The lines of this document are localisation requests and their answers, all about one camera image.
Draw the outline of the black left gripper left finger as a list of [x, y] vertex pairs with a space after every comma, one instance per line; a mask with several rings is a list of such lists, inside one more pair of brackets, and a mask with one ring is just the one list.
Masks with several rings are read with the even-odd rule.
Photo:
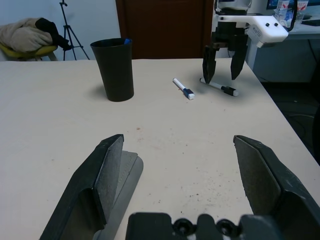
[[76, 169], [40, 239], [91, 240], [108, 223], [116, 196], [124, 136], [103, 139]]

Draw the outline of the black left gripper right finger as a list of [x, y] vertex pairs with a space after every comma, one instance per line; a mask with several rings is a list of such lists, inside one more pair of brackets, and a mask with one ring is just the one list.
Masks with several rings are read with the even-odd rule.
[[233, 142], [252, 212], [272, 217], [286, 240], [318, 240], [320, 207], [299, 178], [260, 141], [235, 135]]

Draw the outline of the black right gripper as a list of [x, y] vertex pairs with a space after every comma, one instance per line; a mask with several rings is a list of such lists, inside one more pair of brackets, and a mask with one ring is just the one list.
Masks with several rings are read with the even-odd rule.
[[235, 80], [243, 69], [247, 54], [248, 35], [246, 27], [237, 27], [235, 22], [218, 22], [215, 31], [211, 33], [211, 45], [203, 52], [202, 72], [206, 84], [209, 84], [216, 70], [216, 49], [227, 48], [233, 51], [231, 60], [231, 79]]

